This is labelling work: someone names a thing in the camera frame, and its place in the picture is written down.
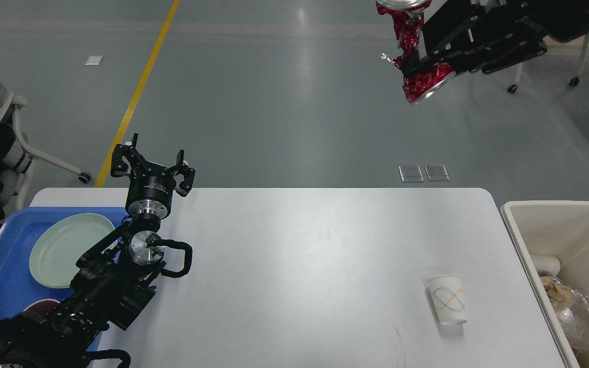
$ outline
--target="chair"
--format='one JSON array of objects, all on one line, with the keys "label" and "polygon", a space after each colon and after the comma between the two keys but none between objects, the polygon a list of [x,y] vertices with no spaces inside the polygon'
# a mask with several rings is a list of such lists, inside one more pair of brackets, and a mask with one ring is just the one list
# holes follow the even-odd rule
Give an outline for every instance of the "chair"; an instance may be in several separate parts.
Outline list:
[{"label": "chair", "polygon": [[12,129],[15,132],[15,137],[19,141],[22,149],[31,157],[31,164],[29,168],[26,170],[26,173],[19,175],[17,184],[16,184],[16,192],[17,192],[17,199],[15,203],[15,209],[19,210],[24,207],[24,202],[26,201],[26,195],[29,192],[29,188],[31,186],[31,180],[33,180],[33,175],[35,174],[35,169],[37,166],[38,160],[46,161],[52,165],[56,165],[60,168],[68,170],[69,172],[73,172],[74,174],[79,175],[79,180],[85,184],[87,184],[91,180],[91,176],[88,172],[77,168],[74,165],[70,165],[58,158],[46,154],[39,149],[31,147],[31,145],[26,142],[26,137],[21,132],[21,122],[19,121],[19,110],[26,106],[28,101],[24,96],[15,96],[11,91],[9,91],[5,98],[4,103],[0,107],[0,123],[4,116],[6,115],[7,111],[12,108]]},{"label": "chair", "polygon": [[[581,45],[581,53],[579,56],[579,66],[577,67],[576,76],[570,80],[570,86],[575,87],[579,85],[580,77],[583,75],[583,69],[585,68],[585,58],[587,56],[587,47],[589,46],[589,33],[586,33],[583,37],[583,45]],[[524,63],[518,63],[515,69],[515,81],[508,87],[508,93],[515,93],[517,87],[519,87],[522,81],[522,65]]]}]

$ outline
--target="white table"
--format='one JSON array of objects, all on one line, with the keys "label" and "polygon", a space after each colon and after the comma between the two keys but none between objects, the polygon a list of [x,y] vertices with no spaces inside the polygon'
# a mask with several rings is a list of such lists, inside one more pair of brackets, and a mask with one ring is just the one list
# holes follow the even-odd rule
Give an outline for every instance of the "white table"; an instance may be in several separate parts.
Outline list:
[{"label": "white table", "polygon": [[[31,205],[123,206],[126,189]],[[194,248],[128,331],[135,367],[564,366],[482,189],[193,189],[159,232]],[[168,261],[178,268],[181,254]],[[453,273],[468,322],[440,326],[425,280]],[[115,366],[99,363],[96,366]]]}]

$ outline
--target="plastic bag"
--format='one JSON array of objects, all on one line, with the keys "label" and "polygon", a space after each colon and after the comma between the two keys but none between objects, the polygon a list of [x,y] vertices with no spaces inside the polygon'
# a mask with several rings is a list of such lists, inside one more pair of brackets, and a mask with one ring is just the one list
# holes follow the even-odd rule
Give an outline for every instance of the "plastic bag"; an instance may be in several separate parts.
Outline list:
[{"label": "plastic bag", "polygon": [[589,350],[589,298],[553,275],[540,275],[542,285],[572,349]]}]

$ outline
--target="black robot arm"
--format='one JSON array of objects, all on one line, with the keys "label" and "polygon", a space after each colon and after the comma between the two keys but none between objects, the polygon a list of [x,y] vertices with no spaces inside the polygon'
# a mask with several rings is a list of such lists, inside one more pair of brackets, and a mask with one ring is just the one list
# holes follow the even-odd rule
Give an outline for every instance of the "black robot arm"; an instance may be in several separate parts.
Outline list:
[{"label": "black robot arm", "polygon": [[[128,368],[130,356],[123,350],[86,349],[109,322],[122,330],[131,325],[156,294],[151,282],[159,275],[179,278],[189,272],[192,247],[161,239],[156,232],[171,210],[174,176],[183,175],[186,188],[177,192],[185,196],[194,169],[183,160],[183,150],[171,168],[146,161],[135,149],[137,141],[135,134],[131,145],[116,147],[110,170],[115,177],[129,176],[128,215],[79,258],[79,273],[70,282],[74,292],[58,307],[46,316],[27,311],[0,321],[0,365],[85,368],[94,359],[116,358],[119,368]],[[185,252],[182,270],[164,269],[166,247]]]}]

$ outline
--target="paper cup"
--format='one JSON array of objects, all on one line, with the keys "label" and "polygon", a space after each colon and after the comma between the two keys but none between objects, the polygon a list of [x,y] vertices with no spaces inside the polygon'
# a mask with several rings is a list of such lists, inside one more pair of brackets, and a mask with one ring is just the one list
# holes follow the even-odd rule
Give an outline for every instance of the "paper cup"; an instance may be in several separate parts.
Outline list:
[{"label": "paper cup", "polygon": [[440,275],[427,284],[440,324],[451,326],[467,322],[463,279],[457,275]]}]

